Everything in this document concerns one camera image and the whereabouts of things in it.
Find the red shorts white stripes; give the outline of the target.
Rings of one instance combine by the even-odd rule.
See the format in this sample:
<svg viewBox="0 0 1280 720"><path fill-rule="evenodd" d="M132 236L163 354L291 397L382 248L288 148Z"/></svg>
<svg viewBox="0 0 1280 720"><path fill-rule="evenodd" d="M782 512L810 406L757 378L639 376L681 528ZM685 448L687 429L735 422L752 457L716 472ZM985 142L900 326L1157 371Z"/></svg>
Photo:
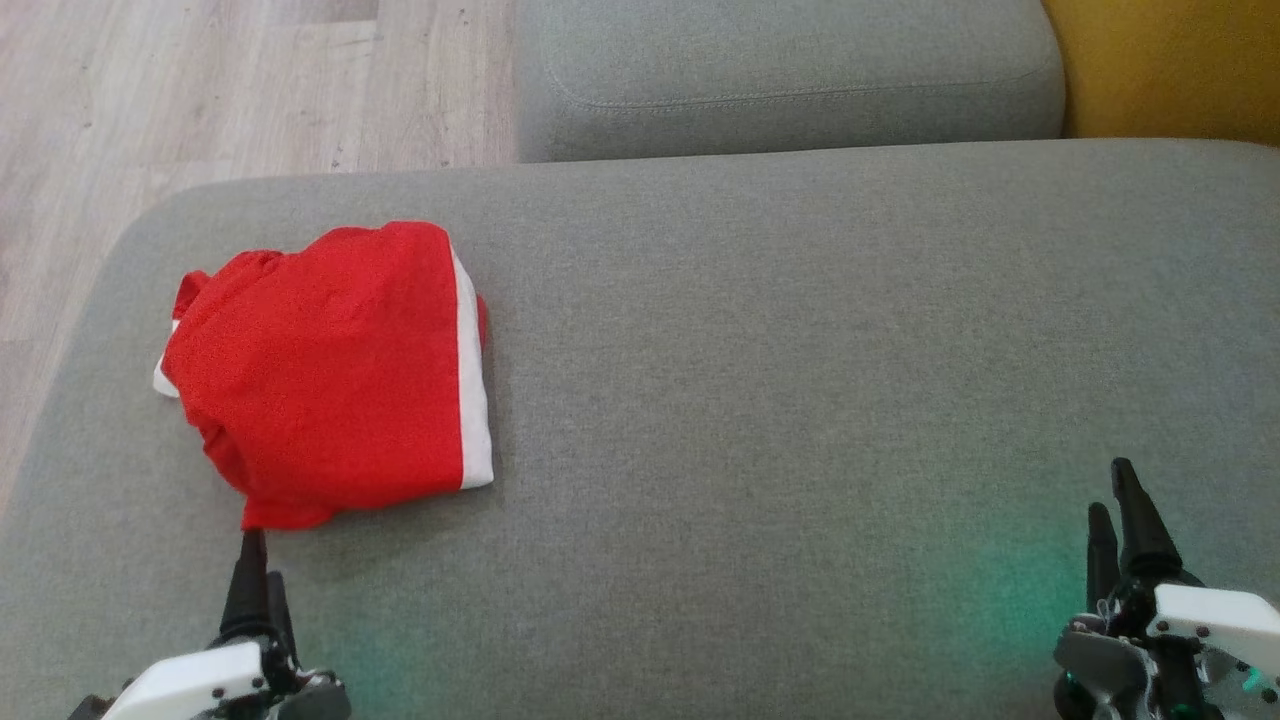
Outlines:
<svg viewBox="0 0 1280 720"><path fill-rule="evenodd" d="M242 527L303 530L493 483L486 305L448 233L340 227L288 254L261 370L178 400L243 497Z"/></svg>

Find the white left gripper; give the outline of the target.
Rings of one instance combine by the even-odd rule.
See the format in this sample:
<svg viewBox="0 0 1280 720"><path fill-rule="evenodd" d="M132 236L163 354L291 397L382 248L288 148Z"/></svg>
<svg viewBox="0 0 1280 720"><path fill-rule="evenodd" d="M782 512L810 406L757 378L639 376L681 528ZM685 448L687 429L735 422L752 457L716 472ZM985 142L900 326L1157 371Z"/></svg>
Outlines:
<svg viewBox="0 0 1280 720"><path fill-rule="evenodd" d="M244 530L227 592L219 641L269 635L163 659L119 696L86 696L68 720L352 720L346 684L300 669L285 580L268 571L261 529Z"/></svg>

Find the grey sofa seat cushion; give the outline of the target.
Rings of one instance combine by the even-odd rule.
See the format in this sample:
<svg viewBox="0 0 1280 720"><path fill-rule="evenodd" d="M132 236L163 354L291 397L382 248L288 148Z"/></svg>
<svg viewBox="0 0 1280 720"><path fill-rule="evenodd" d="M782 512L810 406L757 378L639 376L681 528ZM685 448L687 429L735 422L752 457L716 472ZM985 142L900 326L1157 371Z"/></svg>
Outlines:
<svg viewBox="0 0 1280 720"><path fill-rule="evenodd" d="M241 500L151 372L178 279L445 228L490 487L269 541L370 720L1050 720L1129 457L1280 603L1280 150L942 143L206 184L99 273L0 524L0 720L214 635Z"/></svg>

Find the red Bulls basketball jersey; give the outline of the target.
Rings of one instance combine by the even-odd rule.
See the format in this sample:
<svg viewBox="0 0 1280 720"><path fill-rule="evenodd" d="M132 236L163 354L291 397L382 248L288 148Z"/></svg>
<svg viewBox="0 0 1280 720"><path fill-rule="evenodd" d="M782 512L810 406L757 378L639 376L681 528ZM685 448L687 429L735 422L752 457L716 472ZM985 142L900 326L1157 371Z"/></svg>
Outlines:
<svg viewBox="0 0 1280 720"><path fill-rule="evenodd" d="M265 364L259 356L283 318L276 288L288 252L255 249L237 254L212 274L183 277L172 314L172 333L154 370L154 388L184 404L228 386Z"/></svg>

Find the yellow fabric cushion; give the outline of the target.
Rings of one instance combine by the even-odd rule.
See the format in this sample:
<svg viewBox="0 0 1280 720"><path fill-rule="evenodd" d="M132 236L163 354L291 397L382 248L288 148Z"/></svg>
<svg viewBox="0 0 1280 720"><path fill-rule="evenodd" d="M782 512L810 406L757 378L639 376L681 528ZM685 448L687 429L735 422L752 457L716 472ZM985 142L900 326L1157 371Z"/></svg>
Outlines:
<svg viewBox="0 0 1280 720"><path fill-rule="evenodd" d="M1280 149L1280 0L1041 0L1069 137Z"/></svg>

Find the grey sofa back cushion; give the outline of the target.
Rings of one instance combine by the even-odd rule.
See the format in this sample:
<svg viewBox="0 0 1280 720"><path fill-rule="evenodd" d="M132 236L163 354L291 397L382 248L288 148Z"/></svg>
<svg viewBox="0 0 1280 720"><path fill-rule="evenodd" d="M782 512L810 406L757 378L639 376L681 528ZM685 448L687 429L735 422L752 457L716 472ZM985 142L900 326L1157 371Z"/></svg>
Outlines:
<svg viewBox="0 0 1280 720"><path fill-rule="evenodd" d="M1041 0L521 0L521 161L1057 138Z"/></svg>

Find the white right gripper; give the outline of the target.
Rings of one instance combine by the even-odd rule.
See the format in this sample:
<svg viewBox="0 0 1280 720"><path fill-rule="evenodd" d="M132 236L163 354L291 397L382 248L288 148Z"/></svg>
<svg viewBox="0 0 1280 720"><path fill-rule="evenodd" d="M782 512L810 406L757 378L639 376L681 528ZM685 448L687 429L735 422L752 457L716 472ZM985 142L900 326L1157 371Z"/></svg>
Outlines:
<svg viewBox="0 0 1280 720"><path fill-rule="evenodd" d="M1060 720L1280 720L1280 609L1202 587L1128 457L1112 460L1111 479L1123 574L1155 587L1114 596L1119 542L1108 509L1091 503L1091 612L1053 650Z"/></svg>

